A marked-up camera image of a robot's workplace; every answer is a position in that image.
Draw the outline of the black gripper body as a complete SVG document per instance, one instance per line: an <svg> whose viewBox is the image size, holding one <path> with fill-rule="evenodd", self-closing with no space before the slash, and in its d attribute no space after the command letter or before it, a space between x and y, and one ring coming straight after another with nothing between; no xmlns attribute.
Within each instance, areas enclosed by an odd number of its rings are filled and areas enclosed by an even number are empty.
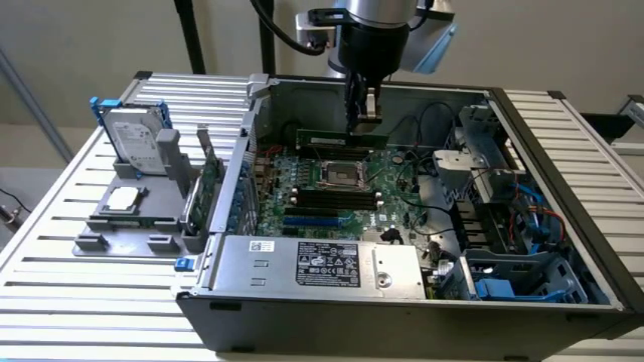
<svg viewBox="0 0 644 362"><path fill-rule="evenodd" d="M339 61L367 82L381 82L400 67L409 26L376 28L361 23L340 26Z"/></svg>

